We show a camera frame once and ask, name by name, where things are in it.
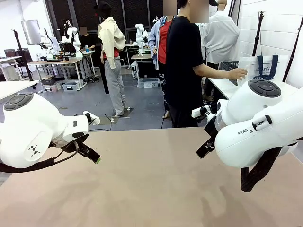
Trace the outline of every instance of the white tote bag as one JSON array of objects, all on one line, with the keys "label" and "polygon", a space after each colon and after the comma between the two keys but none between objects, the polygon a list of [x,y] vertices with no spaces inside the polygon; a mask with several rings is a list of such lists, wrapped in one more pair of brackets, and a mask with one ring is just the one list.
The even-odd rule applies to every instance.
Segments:
[{"label": "white tote bag", "polygon": [[252,79],[266,79],[274,83],[282,82],[285,74],[289,56],[256,56],[240,58],[240,69],[246,69],[248,74],[245,79],[238,80],[238,86],[242,86],[246,81]]}]

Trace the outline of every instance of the red shirt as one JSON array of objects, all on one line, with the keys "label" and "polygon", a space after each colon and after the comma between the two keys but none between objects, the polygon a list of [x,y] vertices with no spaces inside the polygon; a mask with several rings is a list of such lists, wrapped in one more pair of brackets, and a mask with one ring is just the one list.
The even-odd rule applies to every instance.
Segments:
[{"label": "red shirt", "polygon": [[160,28],[160,43],[158,50],[158,61],[162,64],[166,63],[166,37],[167,32],[169,30],[169,26],[171,25],[171,21],[165,21],[164,25]]},{"label": "red shirt", "polygon": [[118,57],[119,56],[119,51],[118,51],[118,49],[117,48],[115,48],[114,49],[114,57]]}]

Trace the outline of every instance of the hand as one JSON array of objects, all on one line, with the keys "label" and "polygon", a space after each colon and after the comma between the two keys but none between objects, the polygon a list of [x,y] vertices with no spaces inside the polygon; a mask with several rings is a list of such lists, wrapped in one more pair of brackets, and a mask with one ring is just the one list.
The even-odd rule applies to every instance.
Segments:
[{"label": "hand", "polygon": [[104,64],[104,52],[103,52],[103,50],[101,52],[101,57],[100,58],[101,58],[101,63]]},{"label": "hand", "polygon": [[231,70],[228,73],[228,79],[239,79],[242,80],[242,78],[245,78],[247,75],[247,71],[245,69],[234,69]]}]

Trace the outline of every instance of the cap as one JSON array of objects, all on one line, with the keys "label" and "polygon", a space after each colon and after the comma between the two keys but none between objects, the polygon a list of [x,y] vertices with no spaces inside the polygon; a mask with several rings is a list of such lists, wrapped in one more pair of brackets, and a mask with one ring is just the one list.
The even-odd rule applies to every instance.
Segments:
[{"label": "cap", "polygon": [[104,19],[107,19],[111,15],[112,7],[104,1],[100,1],[99,5],[94,6],[96,14]]},{"label": "cap", "polygon": [[211,6],[218,6],[218,3],[215,0],[209,0]]}]

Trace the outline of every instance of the black shirt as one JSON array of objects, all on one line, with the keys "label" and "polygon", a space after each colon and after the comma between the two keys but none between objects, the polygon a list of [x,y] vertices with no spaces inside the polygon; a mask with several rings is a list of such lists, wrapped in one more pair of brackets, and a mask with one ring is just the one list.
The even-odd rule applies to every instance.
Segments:
[{"label": "black shirt", "polygon": [[166,48],[168,104],[187,110],[201,107],[202,78],[193,70],[204,63],[198,26],[186,17],[175,17],[168,31]]},{"label": "black shirt", "polygon": [[84,48],[86,45],[88,47],[95,45],[94,37],[92,37],[91,35],[88,36],[82,35],[80,38],[80,42],[82,48]]}]

